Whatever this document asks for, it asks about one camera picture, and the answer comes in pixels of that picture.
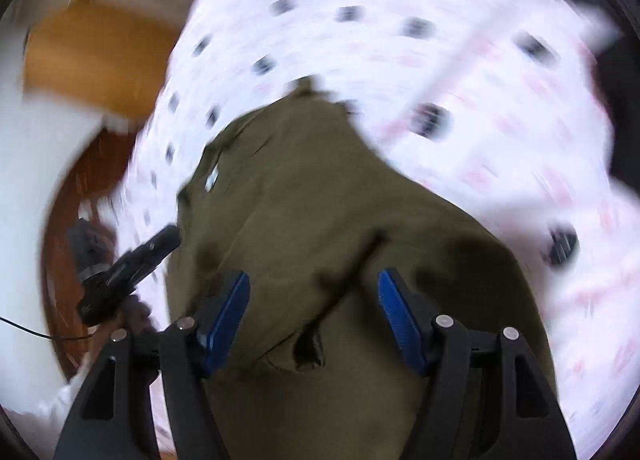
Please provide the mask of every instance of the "olive green garment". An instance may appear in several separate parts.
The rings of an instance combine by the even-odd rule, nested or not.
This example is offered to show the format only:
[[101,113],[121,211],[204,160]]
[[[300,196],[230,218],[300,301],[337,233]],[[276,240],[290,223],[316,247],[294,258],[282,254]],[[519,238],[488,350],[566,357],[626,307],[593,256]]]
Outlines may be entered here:
[[208,383],[234,460],[399,457],[426,381],[402,362],[378,305],[377,276],[388,266],[469,329],[518,328],[553,379],[511,253],[387,167],[309,78],[206,147],[178,196],[178,224],[172,319],[228,272],[251,280],[228,361]]

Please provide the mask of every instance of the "mattress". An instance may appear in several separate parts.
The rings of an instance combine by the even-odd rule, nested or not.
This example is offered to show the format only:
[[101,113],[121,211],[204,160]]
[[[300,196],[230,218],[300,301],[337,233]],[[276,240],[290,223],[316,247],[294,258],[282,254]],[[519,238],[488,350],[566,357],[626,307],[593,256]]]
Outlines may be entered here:
[[[591,77],[593,54],[616,35],[601,11],[568,0],[195,0],[100,217],[119,253],[175,222],[204,146],[315,75],[381,159],[513,251],[589,459],[640,382],[640,203],[608,176],[612,126]],[[567,229],[578,249],[551,266],[550,231]],[[170,322],[165,270],[138,286],[158,328]],[[152,403],[171,450],[160,382]]]

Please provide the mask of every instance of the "polka dot fabric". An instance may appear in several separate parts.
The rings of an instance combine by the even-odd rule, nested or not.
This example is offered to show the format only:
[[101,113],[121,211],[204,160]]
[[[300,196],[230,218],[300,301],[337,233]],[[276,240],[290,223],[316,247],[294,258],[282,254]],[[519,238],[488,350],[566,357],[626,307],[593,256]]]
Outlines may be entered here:
[[[178,191],[229,122],[316,75],[389,166],[511,247],[586,460],[640,382],[640,207],[607,175],[612,128],[591,82],[606,33],[564,0],[195,0],[110,203],[118,251],[175,222]],[[550,231],[563,226],[580,245],[553,268]],[[159,328],[164,274],[138,287]],[[171,449],[158,384],[152,398]]]

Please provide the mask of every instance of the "black cable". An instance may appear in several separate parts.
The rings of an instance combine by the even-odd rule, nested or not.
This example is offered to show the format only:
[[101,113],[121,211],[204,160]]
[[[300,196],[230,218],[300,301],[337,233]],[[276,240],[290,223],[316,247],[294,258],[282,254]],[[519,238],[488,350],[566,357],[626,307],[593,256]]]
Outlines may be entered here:
[[27,332],[29,334],[35,335],[37,337],[44,337],[45,339],[51,339],[52,341],[83,341],[84,339],[91,339],[94,335],[85,335],[83,337],[56,337],[56,336],[51,336],[51,335],[46,335],[46,334],[40,334],[38,332],[34,332],[33,330],[29,330],[28,328],[25,328],[24,326],[20,326],[18,325],[18,323],[14,323],[13,321],[9,321],[8,319],[5,319],[4,317],[0,317],[0,321],[7,323],[11,326],[15,326],[16,328]]

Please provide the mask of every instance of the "white wall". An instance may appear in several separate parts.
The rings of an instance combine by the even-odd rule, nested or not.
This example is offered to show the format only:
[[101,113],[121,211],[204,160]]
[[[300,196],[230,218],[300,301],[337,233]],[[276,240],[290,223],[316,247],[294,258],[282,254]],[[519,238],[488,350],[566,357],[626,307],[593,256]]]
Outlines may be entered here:
[[[0,21],[0,316],[48,333],[40,253],[57,190],[100,130],[101,114],[46,96],[22,96],[26,31]],[[51,343],[0,322],[0,404],[32,410],[65,379]]]

